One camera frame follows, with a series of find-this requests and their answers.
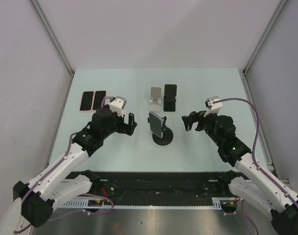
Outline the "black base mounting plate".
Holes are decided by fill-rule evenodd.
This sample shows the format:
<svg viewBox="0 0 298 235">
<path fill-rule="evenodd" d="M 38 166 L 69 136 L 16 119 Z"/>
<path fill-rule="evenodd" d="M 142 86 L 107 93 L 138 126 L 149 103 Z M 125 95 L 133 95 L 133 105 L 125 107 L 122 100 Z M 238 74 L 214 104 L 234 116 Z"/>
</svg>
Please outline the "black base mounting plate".
<svg viewBox="0 0 298 235">
<path fill-rule="evenodd" d="M 223 182 L 225 172 L 96 172 L 75 171 L 66 179 L 85 175 L 92 180 L 91 194 L 100 193 L 114 201 L 157 199 L 238 198 Z"/>
</svg>

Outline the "silver folding phone stand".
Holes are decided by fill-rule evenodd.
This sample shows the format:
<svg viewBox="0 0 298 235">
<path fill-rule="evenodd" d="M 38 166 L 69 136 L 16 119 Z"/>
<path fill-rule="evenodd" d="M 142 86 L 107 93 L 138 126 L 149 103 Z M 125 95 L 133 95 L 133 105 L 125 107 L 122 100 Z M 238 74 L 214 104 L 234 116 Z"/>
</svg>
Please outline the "silver folding phone stand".
<svg viewBox="0 0 298 235">
<path fill-rule="evenodd" d="M 160 112 L 162 103 L 162 88 L 161 87 L 151 87 L 150 89 L 150 101 L 149 101 L 149 111 Z"/>
</svg>

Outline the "black folding phone stand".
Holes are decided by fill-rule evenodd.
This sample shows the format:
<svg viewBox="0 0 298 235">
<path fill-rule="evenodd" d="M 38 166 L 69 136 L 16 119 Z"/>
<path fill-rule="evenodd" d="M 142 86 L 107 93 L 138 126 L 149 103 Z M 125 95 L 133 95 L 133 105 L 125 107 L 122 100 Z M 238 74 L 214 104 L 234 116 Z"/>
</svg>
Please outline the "black folding phone stand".
<svg viewBox="0 0 298 235">
<path fill-rule="evenodd" d="M 165 112 L 176 111 L 176 96 L 177 96 L 177 85 L 165 84 L 164 96 L 163 96 L 163 110 Z"/>
</svg>

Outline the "pink cased smartphone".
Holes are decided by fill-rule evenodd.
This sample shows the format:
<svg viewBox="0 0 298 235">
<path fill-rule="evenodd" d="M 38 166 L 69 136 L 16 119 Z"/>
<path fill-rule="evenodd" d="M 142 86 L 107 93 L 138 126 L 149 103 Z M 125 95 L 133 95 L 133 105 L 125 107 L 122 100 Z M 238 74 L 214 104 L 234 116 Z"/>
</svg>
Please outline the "pink cased smartphone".
<svg viewBox="0 0 298 235">
<path fill-rule="evenodd" d="M 96 91 L 93 98 L 92 110 L 96 111 L 101 108 L 102 100 L 106 96 L 106 91 Z"/>
<path fill-rule="evenodd" d="M 93 95 L 93 91 L 83 92 L 79 109 L 80 111 L 90 111 L 92 109 Z"/>
</svg>

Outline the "black round base phone stand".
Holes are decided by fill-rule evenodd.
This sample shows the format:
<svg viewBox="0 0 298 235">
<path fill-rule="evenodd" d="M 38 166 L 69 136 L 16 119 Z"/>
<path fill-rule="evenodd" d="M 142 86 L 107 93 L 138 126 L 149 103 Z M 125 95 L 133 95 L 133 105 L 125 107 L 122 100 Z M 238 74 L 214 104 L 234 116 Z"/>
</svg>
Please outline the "black round base phone stand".
<svg viewBox="0 0 298 235">
<path fill-rule="evenodd" d="M 174 134 L 173 134 L 172 130 L 166 126 L 167 117 L 164 116 L 162 118 L 164 120 L 163 137 L 160 139 L 152 133 L 152 139 L 153 139 L 154 143 L 159 145 L 159 146 L 167 146 L 172 142 Z"/>
</svg>

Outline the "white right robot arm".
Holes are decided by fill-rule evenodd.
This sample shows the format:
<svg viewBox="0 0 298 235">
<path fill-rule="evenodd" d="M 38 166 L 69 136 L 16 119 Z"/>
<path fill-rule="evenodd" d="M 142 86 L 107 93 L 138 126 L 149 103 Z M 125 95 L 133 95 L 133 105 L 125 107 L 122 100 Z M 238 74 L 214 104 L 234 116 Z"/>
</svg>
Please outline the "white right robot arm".
<svg viewBox="0 0 298 235">
<path fill-rule="evenodd" d="M 182 120 L 186 131 L 194 123 L 196 131 L 205 131 L 217 145 L 221 159 L 237 169 L 220 177 L 218 191 L 222 196 L 241 197 L 263 213 L 279 235 L 298 235 L 298 193 L 253 160 L 253 152 L 236 136 L 231 117 L 206 116 L 200 111 L 191 112 Z"/>
</svg>

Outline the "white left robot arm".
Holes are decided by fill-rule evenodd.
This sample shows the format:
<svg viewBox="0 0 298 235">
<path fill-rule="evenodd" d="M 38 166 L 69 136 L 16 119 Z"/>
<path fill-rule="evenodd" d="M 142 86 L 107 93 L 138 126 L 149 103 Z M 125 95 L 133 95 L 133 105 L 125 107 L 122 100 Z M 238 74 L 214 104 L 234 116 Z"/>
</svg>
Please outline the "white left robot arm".
<svg viewBox="0 0 298 235">
<path fill-rule="evenodd" d="M 17 182 L 13 187 L 13 204 L 0 223 L 0 235 L 17 235 L 31 226 L 44 225 L 54 211 L 76 196 L 87 193 L 94 196 L 100 183 L 79 175 L 60 186 L 73 169 L 91 157 L 104 140 L 113 133 L 131 136 L 137 126 L 134 114 L 124 115 L 109 108 L 97 110 L 92 120 L 79 132 L 71 134 L 66 151 L 43 172 L 28 183 Z"/>
</svg>

